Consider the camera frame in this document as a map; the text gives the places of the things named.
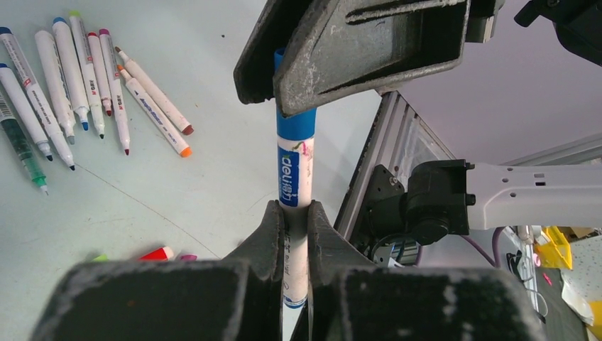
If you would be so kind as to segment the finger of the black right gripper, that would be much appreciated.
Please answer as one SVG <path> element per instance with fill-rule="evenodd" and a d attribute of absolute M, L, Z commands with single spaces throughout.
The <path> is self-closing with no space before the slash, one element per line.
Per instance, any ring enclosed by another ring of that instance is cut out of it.
<path fill-rule="evenodd" d="M 313 1 L 273 78 L 295 115 L 461 62 L 469 1 Z"/>
<path fill-rule="evenodd" d="M 288 45 L 310 4 L 310 0 L 267 0 L 234 68 L 242 104 L 273 98 L 273 55 Z"/>

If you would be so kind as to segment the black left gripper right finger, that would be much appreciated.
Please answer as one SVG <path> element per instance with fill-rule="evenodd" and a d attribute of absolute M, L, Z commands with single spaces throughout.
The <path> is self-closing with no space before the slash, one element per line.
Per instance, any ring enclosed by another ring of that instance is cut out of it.
<path fill-rule="evenodd" d="M 525 289 L 497 269 L 381 268 L 307 213 L 311 340 L 545 340 Z"/>

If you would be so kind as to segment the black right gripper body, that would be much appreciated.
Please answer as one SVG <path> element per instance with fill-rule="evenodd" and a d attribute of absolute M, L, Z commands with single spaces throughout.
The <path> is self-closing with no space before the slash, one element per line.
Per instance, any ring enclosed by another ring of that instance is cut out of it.
<path fill-rule="evenodd" d="M 492 39 L 497 15 L 505 0 L 471 0 L 466 26 L 467 43 L 487 43 Z"/>

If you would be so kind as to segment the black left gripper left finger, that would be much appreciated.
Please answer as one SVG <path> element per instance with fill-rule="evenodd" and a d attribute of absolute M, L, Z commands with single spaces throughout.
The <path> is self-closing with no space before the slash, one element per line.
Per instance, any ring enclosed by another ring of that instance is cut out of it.
<path fill-rule="evenodd" d="M 104 261 L 72 267 L 32 340 L 280 340 L 283 210 L 220 260 Z"/>

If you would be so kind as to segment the dark red cap marker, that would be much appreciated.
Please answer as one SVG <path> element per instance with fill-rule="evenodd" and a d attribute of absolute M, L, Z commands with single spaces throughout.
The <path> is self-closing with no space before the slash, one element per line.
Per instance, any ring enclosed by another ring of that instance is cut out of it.
<path fill-rule="evenodd" d="M 114 50 L 124 62 L 124 68 L 138 80 L 143 89 L 150 95 L 151 99 L 160 107 L 163 113 L 177 127 L 177 129 L 186 136 L 194 132 L 192 124 L 182 115 L 180 110 L 170 101 L 167 95 L 157 86 L 141 66 L 132 58 L 127 56 L 120 47 L 115 46 Z"/>

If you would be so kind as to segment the red pen cap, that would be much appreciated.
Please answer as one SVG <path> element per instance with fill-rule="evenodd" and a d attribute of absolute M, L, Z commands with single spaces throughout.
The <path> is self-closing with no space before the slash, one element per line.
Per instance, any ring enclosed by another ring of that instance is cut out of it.
<path fill-rule="evenodd" d="M 159 247 L 141 257 L 139 261 L 169 261 L 175 256 L 174 251 L 170 247 Z"/>

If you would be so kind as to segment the orange cap marker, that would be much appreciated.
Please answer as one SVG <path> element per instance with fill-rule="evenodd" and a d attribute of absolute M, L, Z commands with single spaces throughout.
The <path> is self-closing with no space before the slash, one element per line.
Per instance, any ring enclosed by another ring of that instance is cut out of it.
<path fill-rule="evenodd" d="M 140 82 L 130 75 L 121 65 L 117 65 L 117 70 L 125 80 L 125 85 L 136 102 L 144 110 L 150 120 L 155 124 L 166 141 L 173 147 L 175 152 L 182 158 L 192 155 L 192 149 L 189 144 L 181 137 L 177 129 L 171 124 L 169 119 L 163 113 L 162 109 L 154 102 L 151 96 L 145 91 Z"/>

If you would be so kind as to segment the purple cap marker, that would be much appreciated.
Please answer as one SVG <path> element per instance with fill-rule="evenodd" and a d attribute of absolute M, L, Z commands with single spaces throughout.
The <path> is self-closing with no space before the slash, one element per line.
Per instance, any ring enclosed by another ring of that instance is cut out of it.
<path fill-rule="evenodd" d="M 111 93 L 113 116 L 116 120 L 119 140 L 124 153 L 130 154 L 130 134 L 128 130 L 128 117 L 124 105 L 124 96 L 121 88 L 120 72 L 117 68 L 116 53 L 110 32 L 106 28 L 99 29 L 99 40 L 104 59 L 106 76 Z"/>

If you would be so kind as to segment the light green cap marker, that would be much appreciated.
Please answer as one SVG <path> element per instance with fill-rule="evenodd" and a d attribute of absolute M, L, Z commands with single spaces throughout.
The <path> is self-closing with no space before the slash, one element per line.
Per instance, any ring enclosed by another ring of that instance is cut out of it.
<path fill-rule="evenodd" d="M 69 13 L 69 20 L 94 128 L 96 129 L 99 138 L 104 139 L 105 124 L 102 112 L 102 102 L 99 96 L 93 56 L 87 40 L 84 23 L 78 11 L 71 11 Z"/>

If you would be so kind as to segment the red cap white marker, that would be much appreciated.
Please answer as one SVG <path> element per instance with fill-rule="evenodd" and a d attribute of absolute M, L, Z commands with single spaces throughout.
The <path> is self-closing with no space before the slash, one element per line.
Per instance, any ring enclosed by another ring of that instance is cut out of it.
<path fill-rule="evenodd" d="M 89 32 L 87 34 L 87 40 L 92 54 L 94 72 L 97 79 L 101 103 L 104 108 L 104 111 L 106 112 L 106 115 L 110 117 L 112 115 L 111 93 L 109 89 L 108 78 L 106 75 L 106 68 L 104 64 L 104 58 L 102 55 L 100 39 L 95 32 Z"/>

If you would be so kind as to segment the green gel pen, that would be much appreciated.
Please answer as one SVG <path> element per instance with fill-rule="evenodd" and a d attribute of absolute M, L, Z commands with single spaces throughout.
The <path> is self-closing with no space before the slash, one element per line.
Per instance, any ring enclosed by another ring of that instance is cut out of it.
<path fill-rule="evenodd" d="M 12 149 L 18 156 L 23 168 L 28 173 L 31 181 L 46 195 L 49 195 L 46 176 L 39 166 L 33 151 L 27 141 L 21 126 L 13 115 L 7 100 L 1 94 L 1 127 L 7 136 Z"/>

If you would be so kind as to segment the white marker dark blue cap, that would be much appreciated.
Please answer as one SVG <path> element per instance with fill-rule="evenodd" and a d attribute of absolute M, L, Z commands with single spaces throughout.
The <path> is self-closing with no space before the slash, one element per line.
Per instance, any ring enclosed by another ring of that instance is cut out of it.
<path fill-rule="evenodd" d="M 38 117 L 33 111 L 19 81 L 14 75 L 14 72 L 4 63 L 1 64 L 1 83 L 13 106 L 16 108 L 21 121 L 25 124 L 32 141 L 47 160 L 53 161 L 53 153 L 48 137 L 46 136 Z"/>

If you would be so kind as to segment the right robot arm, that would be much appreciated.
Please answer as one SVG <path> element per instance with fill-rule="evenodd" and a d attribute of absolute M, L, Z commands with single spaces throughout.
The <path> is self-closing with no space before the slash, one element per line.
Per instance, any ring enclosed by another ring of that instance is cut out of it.
<path fill-rule="evenodd" d="M 234 69 L 244 104 L 275 100 L 278 196 L 307 246 L 318 106 L 457 66 L 485 43 L 502 1 L 267 1 Z M 470 229 L 601 223 L 601 167 L 493 166 L 464 160 L 415 167 L 407 190 L 368 205 L 385 241 L 421 245 Z"/>

